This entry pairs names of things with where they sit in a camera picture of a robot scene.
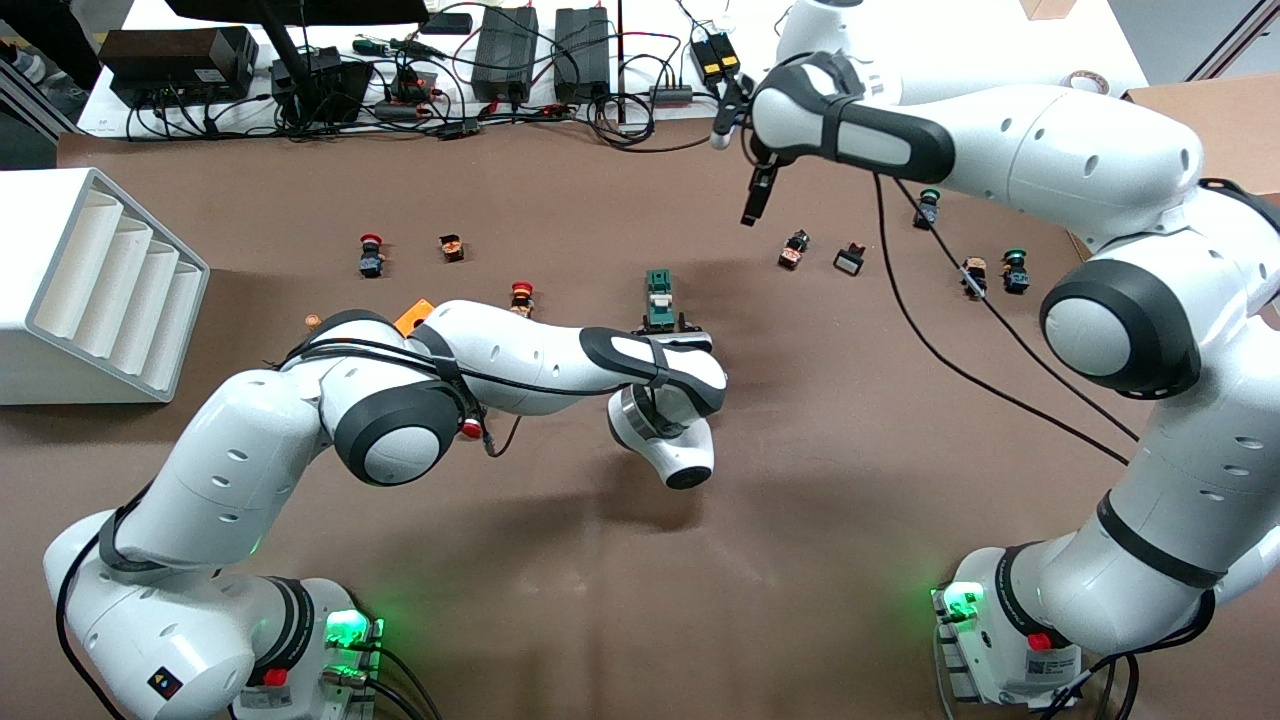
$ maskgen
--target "white robotic arm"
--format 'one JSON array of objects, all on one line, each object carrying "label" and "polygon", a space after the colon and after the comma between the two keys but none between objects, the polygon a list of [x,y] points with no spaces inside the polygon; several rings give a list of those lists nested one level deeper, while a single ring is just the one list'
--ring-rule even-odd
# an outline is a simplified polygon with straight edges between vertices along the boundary
[{"label": "white robotic arm", "polygon": [[936,593],[957,698],[1044,708],[1080,676],[1082,647],[1115,656],[1185,632],[1207,591],[1225,603],[1280,561],[1280,336],[1257,316],[1280,292],[1280,211],[1202,181],[1194,132],[1151,110],[1034,85],[893,106],[860,60],[822,51],[831,29],[813,32],[726,94],[718,145],[730,119],[754,128],[744,223],[778,168],[817,155],[1061,224],[1094,255],[1043,301],[1050,347],[1156,405],[1079,532],[979,550]]},{"label": "white robotic arm", "polygon": [[366,662],[343,643],[372,643],[379,629],[344,589],[209,577],[257,548],[320,452],[334,446],[361,480],[399,486],[489,407],[547,415],[612,393],[613,437],[684,489],[712,474],[705,418],[724,389],[705,352],[476,302],[440,305],[408,338],[372,313],[339,313],[279,369],[223,383],[138,498],[63,532],[45,555],[50,594],[138,717],[197,720],[228,705],[241,720],[364,717],[371,706],[333,669]]}]

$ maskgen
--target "black computer monitor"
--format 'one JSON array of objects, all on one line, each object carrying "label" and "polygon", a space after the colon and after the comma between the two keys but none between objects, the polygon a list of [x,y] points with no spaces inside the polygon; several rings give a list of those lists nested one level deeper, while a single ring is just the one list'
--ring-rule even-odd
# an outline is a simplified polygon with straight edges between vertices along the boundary
[{"label": "black computer monitor", "polygon": [[[224,23],[255,23],[271,38],[280,67],[273,68],[273,95],[293,120],[353,119],[371,68],[343,63],[335,49],[303,58],[285,26],[375,26],[429,19],[422,0],[165,0],[180,17]],[[330,102],[340,96],[353,101]]]}]

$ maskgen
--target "white storage box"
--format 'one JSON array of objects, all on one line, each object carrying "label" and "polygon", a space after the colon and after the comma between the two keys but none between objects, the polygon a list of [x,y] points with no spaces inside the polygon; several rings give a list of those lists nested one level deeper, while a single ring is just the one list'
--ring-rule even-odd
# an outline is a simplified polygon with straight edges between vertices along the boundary
[{"label": "white storage box", "polygon": [[0,172],[0,405],[168,402],[209,265],[93,168]]}]

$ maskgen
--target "black pants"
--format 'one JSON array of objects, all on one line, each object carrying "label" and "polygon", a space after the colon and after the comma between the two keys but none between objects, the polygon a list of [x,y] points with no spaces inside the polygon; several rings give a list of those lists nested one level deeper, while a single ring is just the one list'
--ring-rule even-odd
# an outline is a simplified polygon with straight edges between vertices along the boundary
[{"label": "black pants", "polygon": [[102,65],[68,0],[0,0],[0,20],[40,47],[76,85],[93,90]]}]

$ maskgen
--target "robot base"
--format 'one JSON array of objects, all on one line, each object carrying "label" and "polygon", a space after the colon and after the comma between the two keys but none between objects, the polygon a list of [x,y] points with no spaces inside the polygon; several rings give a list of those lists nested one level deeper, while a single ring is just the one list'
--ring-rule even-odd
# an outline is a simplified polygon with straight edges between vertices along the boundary
[{"label": "robot base", "polygon": [[374,720],[374,691],[330,685],[320,680],[328,666],[347,666],[378,678],[376,652],[333,647],[344,639],[372,644],[381,638],[383,621],[365,618],[351,596],[333,580],[306,579],[302,587],[315,603],[315,621],[306,651],[280,687],[244,688],[232,707],[239,720]]},{"label": "robot base", "polygon": [[[996,566],[1005,551],[970,553],[955,580],[933,591],[937,633],[957,702],[1046,708],[1080,673],[1080,648],[1036,651],[1000,605]],[[1071,698],[1069,705],[1074,705]]]}]

